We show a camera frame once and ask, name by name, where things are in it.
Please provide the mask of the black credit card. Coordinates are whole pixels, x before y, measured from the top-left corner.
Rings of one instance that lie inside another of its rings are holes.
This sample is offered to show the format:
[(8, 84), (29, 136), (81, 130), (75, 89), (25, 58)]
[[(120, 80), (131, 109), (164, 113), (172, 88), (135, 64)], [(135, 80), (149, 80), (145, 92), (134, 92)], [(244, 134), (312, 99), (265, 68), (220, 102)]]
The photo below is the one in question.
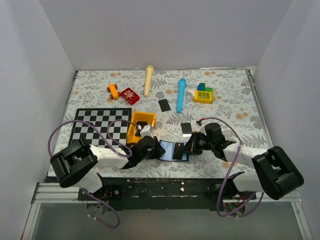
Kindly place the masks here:
[(158, 101), (158, 103), (162, 112), (167, 112), (171, 110), (171, 107), (167, 99), (161, 99)]

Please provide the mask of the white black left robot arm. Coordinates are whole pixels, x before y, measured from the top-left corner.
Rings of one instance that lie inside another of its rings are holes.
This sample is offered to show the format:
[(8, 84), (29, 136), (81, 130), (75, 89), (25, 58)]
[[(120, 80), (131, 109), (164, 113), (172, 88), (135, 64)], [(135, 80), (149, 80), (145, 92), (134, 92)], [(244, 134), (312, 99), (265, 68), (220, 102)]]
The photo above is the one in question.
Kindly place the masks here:
[(53, 155), (50, 164), (61, 188), (77, 186), (87, 190), (95, 200), (101, 200), (107, 191), (95, 168), (126, 170), (136, 167), (144, 159), (159, 159), (166, 153), (156, 137), (145, 136), (126, 146), (132, 151), (130, 157), (122, 156), (128, 152), (120, 147), (112, 151), (80, 139)]

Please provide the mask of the blue leather card holder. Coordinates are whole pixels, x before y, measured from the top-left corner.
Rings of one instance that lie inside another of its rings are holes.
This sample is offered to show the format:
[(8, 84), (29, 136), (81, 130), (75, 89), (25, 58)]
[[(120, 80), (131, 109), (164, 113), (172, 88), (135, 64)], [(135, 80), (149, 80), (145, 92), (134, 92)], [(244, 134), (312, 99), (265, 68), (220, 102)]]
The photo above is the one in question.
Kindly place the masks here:
[(160, 140), (159, 143), (166, 151), (165, 154), (160, 158), (160, 160), (166, 161), (166, 162), (188, 162), (189, 161), (188, 154), (183, 154), (182, 160), (173, 159), (174, 147), (176, 142)]

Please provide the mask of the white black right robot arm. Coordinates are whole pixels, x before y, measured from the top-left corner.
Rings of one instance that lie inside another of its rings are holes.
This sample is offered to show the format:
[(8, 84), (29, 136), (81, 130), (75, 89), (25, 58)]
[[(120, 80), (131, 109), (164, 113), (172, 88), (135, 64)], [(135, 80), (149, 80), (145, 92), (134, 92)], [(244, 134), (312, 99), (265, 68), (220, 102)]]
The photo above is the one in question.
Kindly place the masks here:
[(261, 192), (279, 200), (304, 184), (302, 174), (281, 147), (253, 148), (227, 140), (216, 122), (193, 132), (178, 151), (187, 155), (212, 151), (216, 158), (225, 162), (235, 160), (253, 168), (252, 173), (238, 172), (228, 178), (226, 192), (232, 199), (239, 198), (244, 192)]

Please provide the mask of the black VIP card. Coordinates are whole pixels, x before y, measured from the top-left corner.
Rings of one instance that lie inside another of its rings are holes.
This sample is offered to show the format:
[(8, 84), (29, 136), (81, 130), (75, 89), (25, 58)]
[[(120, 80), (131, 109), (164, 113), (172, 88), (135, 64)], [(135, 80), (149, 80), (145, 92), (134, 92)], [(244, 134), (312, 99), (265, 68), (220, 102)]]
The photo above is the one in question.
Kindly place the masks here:
[(181, 125), (182, 136), (184, 138), (190, 137), (193, 133), (192, 125), (190, 122), (183, 122)]

